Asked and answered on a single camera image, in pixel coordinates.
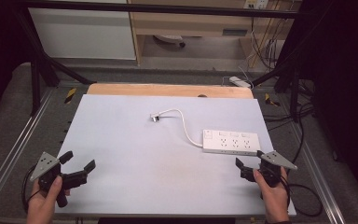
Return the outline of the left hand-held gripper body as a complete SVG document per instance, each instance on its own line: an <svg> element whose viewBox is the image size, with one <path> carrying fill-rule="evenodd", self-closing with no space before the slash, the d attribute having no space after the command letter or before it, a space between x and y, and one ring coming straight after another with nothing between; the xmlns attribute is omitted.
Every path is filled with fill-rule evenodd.
<svg viewBox="0 0 358 224"><path fill-rule="evenodd" d="M38 179L39 187L48 192L53 181L59 175L62 178L62 189L57 196L56 202L59 207L65 207L68 202L65 192L68 189L77 188L87 183L88 174L84 171L74 172L71 174L64 174L61 171L63 164L60 164L59 158L55 158L47 152L43 152L38 163L36 164L30 180Z"/></svg>

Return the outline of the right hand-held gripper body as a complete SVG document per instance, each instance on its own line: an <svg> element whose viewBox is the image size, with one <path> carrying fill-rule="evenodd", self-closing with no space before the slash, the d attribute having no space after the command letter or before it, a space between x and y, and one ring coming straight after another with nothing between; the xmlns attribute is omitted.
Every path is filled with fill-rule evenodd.
<svg viewBox="0 0 358 224"><path fill-rule="evenodd" d="M265 153L260 159L258 172L264 177L271 188L279 183L286 184L287 180L282 177L281 168L296 170L297 166L287 160L277 151Z"/></svg>

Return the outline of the person's right hand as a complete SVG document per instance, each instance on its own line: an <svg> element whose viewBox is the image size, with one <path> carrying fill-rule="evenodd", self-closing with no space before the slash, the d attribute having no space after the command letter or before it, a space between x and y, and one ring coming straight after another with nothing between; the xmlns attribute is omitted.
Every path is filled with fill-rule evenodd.
<svg viewBox="0 0 358 224"><path fill-rule="evenodd" d="M289 224L288 193L282 183L270 187L256 169L253 170L255 182L261 190L265 205L265 217L268 224Z"/></svg>

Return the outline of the person's left hand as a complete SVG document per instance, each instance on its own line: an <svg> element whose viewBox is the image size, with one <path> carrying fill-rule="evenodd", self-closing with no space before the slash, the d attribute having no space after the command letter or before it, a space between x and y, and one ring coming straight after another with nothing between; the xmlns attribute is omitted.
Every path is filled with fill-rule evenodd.
<svg viewBox="0 0 358 224"><path fill-rule="evenodd" d="M36 180L32 188L32 197L28 202L26 224L52 224L56 199L61 189L62 178L59 175L48 192L41 191Z"/></svg>

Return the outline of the pale table cover sheet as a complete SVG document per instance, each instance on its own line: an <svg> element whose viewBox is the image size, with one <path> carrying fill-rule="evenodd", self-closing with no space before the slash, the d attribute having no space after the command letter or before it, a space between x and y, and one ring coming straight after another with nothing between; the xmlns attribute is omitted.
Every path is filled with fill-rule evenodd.
<svg viewBox="0 0 358 224"><path fill-rule="evenodd" d="M153 122L151 114L159 113ZM273 149L255 99L92 95L82 97L61 151L72 173L95 160L62 214L125 217L261 215L257 184L234 155L205 153L204 130L256 133Z"/></svg>

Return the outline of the white floor power strip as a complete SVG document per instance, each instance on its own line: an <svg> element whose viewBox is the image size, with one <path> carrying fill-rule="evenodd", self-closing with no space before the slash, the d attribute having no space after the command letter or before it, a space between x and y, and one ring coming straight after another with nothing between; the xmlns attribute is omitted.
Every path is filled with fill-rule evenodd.
<svg viewBox="0 0 358 224"><path fill-rule="evenodd" d="M251 85L249 83L247 83L246 81L244 81L238 77L230 77L229 81L238 87L251 88Z"/></svg>

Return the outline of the wooden board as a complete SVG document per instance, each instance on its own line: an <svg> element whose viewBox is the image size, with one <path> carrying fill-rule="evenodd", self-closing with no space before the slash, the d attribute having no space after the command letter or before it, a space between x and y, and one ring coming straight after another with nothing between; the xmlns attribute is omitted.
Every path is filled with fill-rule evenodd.
<svg viewBox="0 0 358 224"><path fill-rule="evenodd" d="M241 87L130 83L94 83L89 86L87 94L241 99L254 98L250 89Z"/></svg>

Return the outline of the white cabinet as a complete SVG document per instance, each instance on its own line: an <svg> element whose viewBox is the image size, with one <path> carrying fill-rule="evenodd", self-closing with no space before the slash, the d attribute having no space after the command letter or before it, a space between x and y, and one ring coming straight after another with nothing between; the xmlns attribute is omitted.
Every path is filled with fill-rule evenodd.
<svg viewBox="0 0 358 224"><path fill-rule="evenodd" d="M134 60L128 12L30 8L44 51L53 58Z"/></svg>

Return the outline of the white device under desk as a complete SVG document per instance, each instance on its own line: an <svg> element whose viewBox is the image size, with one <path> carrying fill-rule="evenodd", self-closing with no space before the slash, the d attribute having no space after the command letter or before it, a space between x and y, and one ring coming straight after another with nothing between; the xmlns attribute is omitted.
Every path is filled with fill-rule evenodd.
<svg viewBox="0 0 358 224"><path fill-rule="evenodd" d="M180 48L184 48L186 46L184 39L179 35L156 35L156 38L166 43L176 44Z"/></svg>

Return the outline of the aluminium rail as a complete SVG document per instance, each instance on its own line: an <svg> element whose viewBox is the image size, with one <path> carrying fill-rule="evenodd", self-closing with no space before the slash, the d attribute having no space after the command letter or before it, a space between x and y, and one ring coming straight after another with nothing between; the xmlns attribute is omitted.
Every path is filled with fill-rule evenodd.
<svg viewBox="0 0 358 224"><path fill-rule="evenodd" d="M16 141L10 147L10 150L5 154L5 159L0 164L0 192L7 182L8 177L21 156L21 153L25 149L29 139L31 138L34 129L41 120L53 92L54 90L52 88L47 88L42 96L41 106L27 119L26 124L23 126L21 132L16 138Z"/></svg>
<svg viewBox="0 0 358 224"><path fill-rule="evenodd" d="M326 179L320 169L317 161L311 154L310 147L305 139L302 138L300 125L292 123L291 128L296 136L296 139L301 143L300 155L306 164L310 173L310 177L316 191L321 199L324 211L327 214L331 224L345 224L345 218L339 209L335 197L329 188Z"/></svg>

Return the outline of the white wall socket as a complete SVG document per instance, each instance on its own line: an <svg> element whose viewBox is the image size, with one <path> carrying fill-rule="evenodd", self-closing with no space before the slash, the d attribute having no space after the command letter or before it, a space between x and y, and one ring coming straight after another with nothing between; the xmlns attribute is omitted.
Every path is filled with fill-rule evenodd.
<svg viewBox="0 0 358 224"><path fill-rule="evenodd" d="M250 9L264 9L267 7L269 0L245 0L244 7Z"/></svg>

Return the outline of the black metal frame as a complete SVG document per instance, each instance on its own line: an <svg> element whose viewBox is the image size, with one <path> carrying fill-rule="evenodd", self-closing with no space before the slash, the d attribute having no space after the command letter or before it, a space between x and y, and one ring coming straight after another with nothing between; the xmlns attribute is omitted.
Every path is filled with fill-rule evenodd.
<svg viewBox="0 0 358 224"><path fill-rule="evenodd" d="M59 85L53 67L64 72L82 84L93 84L92 80L86 79L63 64L52 59L42 47L37 31L31 26L31 22L25 19L24 13L28 8L69 9L89 11L114 11L114 12L141 12L160 14L189 14L208 16L231 16L249 18L279 18L279 19L308 19L311 14L295 11L277 11L266 9L234 9L223 7L190 7L190 6L167 6L150 4L120 4L101 2L78 2L78 1L52 1L52 0L17 0L11 5L12 11L25 33L27 43L31 45L32 52L32 86L33 86L33 111L34 114L40 106L40 90L38 74L46 81L48 86Z"/></svg>

